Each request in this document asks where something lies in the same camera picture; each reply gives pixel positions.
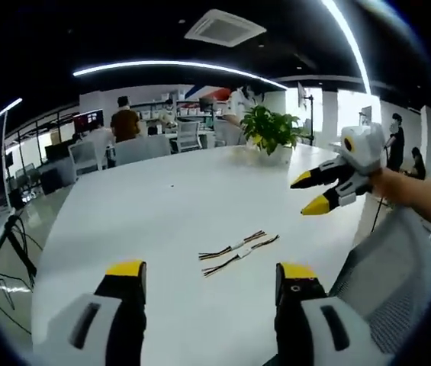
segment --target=ceiling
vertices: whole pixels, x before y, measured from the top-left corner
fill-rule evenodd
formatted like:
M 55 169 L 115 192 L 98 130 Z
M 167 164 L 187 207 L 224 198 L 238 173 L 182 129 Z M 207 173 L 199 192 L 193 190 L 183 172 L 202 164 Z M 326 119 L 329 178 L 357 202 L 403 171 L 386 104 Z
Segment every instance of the ceiling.
M 410 39 L 393 31 L 370 1 L 337 1 L 362 51 L 369 78 L 393 85 L 373 93 L 420 108 L 431 105 L 426 64 L 412 52 Z M 360 77 L 344 34 L 321 2 L 206 0 L 131 2 L 80 6 L 69 2 L 6 4 L 0 11 L 0 110 L 18 97 L 8 128 L 77 101 L 80 94 L 134 85 L 195 84 L 235 86 L 238 77 L 206 70 L 169 67 L 125 68 L 74 78 L 72 72 L 134 59 L 175 59 L 224 65 L 269 79 L 289 75 Z M 430 18 L 421 1 L 396 2 L 426 47 Z M 254 21 L 267 32 L 234 48 L 185 40 L 191 26 L 217 8 Z M 336 88 L 336 83 L 324 83 Z M 361 85 L 350 88 L 364 90 Z

